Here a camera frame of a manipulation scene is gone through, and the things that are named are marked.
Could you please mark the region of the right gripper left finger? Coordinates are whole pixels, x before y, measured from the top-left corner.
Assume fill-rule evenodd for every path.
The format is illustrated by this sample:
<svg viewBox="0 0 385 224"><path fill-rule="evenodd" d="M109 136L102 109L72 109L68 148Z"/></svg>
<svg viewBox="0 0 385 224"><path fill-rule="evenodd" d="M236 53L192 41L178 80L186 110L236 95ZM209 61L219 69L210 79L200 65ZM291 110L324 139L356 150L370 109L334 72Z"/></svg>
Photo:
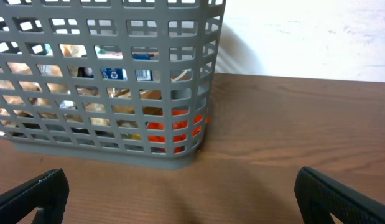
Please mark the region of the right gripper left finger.
<svg viewBox="0 0 385 224"><path fill-rule="evenodd" d="M33 209L33 223L61 223L70 188L63 169L52 169L0 195L0 223L18 223Z"/></svg>

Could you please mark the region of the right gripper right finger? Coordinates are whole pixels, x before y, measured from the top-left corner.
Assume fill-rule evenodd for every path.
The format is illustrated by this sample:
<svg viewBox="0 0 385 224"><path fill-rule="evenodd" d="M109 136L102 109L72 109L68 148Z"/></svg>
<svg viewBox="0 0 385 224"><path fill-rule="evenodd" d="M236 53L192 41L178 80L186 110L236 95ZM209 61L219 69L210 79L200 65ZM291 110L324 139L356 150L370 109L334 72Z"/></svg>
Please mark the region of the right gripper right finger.
<svg viewBox="0 0 385 224"><path fill-rule="evenodd" d="M333 217L342 223L385 223L385 205L311 167L298 171L294 192L305 224L334 224Z"/></svg>

